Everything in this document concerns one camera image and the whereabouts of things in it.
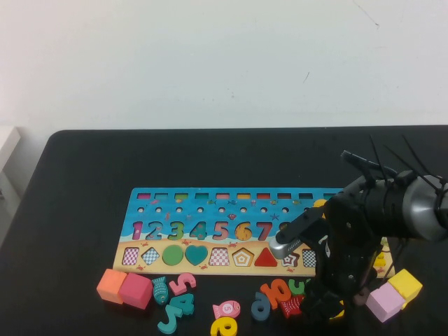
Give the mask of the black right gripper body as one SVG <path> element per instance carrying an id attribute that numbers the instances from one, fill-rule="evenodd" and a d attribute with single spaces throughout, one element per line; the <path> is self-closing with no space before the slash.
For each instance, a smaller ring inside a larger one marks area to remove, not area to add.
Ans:
<path id="1" fill-rule="evenodd" d="M 328 239 L 317 276 L 335 295 L 350 300 L 376 276 L 381 237 L 352 197 L 336 195 L 324 205 Z"/>

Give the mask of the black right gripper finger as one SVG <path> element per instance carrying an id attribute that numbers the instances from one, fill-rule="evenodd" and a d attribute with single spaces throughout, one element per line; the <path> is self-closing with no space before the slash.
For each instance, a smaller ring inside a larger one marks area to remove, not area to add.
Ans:
<path id="1" fill-rule="evenodd" d="M 319 284 L 306 284 L 304 288 L 304 299 L 300 308 L 308 320 L 323 320 L 322 308 L 324 290 Z"/>
<path id="2" fill-rule="evenodd" d="M 332 319 L 344 310 L 342 297 L 336 293 L 325 293 L 321 300 L 321 315 L 324 319 Z"/>

